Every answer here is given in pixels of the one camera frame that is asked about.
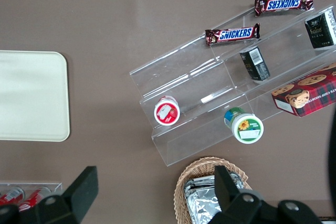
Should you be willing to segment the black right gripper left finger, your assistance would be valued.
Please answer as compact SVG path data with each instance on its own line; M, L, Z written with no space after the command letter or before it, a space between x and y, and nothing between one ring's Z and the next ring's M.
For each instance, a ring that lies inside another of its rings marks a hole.
M21 223L81 223L98 195L98 171L88 166L61 194L20 213Z

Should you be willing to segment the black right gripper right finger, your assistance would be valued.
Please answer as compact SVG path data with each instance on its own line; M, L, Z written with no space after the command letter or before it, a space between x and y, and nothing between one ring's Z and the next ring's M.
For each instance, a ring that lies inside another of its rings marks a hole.
M224 166L216 166L215 195L221 211L210 223L266 223L260 217L261 200L251 193L241 193Z

